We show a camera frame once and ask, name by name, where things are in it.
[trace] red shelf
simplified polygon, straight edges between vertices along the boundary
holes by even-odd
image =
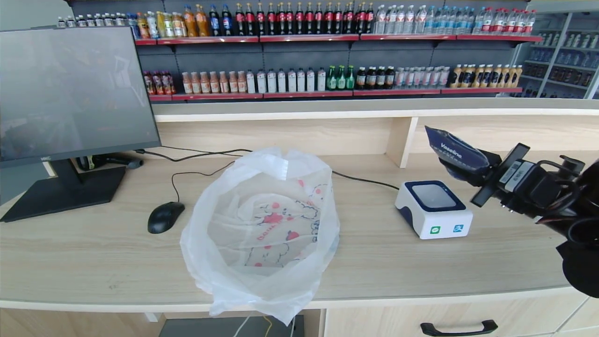
[[[443,88],[442,94],[495,94],[500,92],[522,92],[522,88]]]
[[[162,102],[162,101],[172,101],[173,97],[171,95],[149,95],[150,101],[152,102]]]
[[[313,92],[273,92],[264,94],[264,98],[293,98],[293,97],[349,97],[351,90],[345,91],[313,91]]]
[[[360,35],[360,40],[455,40],[455,38],[456,35]]]
[[[434,95],[440,93],[440,89],[381,89],[353,91],[354,96]]]
[[[193,43],[237,43],[258,42],[257,36],[228,36],[228,37],[182,37],[182,38],[160,38],[158,44],[193,44]]]
[[[358,34],[319,34],[319,35],[263,35],[260,42],[291,41],[358,41]]]
[[[457,35],[457,40],[488,40],[488,41],[515,41],[515,42],[541,42],[540,36],[511,36],[511,35]]]
[[[140,38],[135,40],[135,44],[138,46],[154,46],[156,44],[155,38]]]
[[[262,98],[262,94],[176,94],[173,101],[191,100],[255,100]]]

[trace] counter top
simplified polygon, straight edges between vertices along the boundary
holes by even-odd
[[[533,153],[531,159],[557,159]],[[587,162],[597,153],[567,154]],[[443,180],[467,201],[475,188],[449,177],[430,154],[399,169],[384,155],[325,156],[334,170],[392,184]],[[171,163],[148,160],[128,171],[113,202],[0,224],[0,307],[98,312],[207,311],[211,296],[195,287],[179,238],[212,177],[175,177],[187,209],[163,234],[147,232],[159,204],[176,200],[175,172],[212,172],[230,158]],[[474,212],[464,238],[420,240],[394,208],[397,192],[334,176],[340,245],[308,308],[414,298],[569,288],[555,247],[563,238],[490,200]],[[6,212],[11,201],[0,207]]]

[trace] black computer mouse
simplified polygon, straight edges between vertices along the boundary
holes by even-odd
[[[156,207],[148,218],[148,231],[152,234],[166,232],[171,229],[184,210],[185,205],[175,201]]]

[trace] monitor stand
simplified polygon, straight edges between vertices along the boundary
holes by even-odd
[[[70,159],[49,163],[57,177],[36,181],[0,221],[109,203],[125,175],[124,166],[78,173]]]

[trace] computer monitor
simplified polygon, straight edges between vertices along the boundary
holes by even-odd
[[[70,158],[160,146],[129,27],[0,32],[0,168],[49,162],[0,221],[110,202],[124,167]]]

